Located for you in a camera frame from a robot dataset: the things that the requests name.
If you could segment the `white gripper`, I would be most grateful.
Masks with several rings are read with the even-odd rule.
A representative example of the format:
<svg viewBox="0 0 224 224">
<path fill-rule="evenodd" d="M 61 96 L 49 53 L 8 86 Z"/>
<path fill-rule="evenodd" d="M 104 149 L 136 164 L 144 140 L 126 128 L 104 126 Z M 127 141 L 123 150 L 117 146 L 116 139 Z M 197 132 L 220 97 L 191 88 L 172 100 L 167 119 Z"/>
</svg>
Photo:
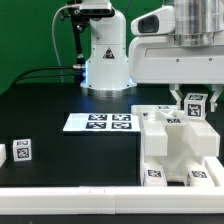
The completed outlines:
<svg viewBox="0 0 224 224">
<path fill-rule="evenodd" d="M 224 89 L 224 45 L 178 47 L 168 35 L 140 36 L 129 46 L 129 74 L 137 83 L 170 84 L 179 110 L 180 84 L 213 84 L 210 111 Z"/>
</svg>

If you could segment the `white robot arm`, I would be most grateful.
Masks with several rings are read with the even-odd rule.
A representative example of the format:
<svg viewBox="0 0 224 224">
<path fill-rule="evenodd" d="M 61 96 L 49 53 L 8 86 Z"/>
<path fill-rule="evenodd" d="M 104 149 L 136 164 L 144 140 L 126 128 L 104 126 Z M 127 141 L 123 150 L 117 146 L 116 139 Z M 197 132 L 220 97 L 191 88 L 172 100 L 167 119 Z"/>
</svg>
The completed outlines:
<svg viewBox="0 0 224 224">
<path fill-rule="evenodd" d="M 224 87 L 224 0 L 171 0 L 131 23 L 136 36 L 125 49 L 125 18 L 110 0 L 83 0 L 91 18 L 88 88 L 119 91 L 130 82 L 168 84 L 177 101 L 182 84 L 210 84 L 212 108 Z"/>
</svg>

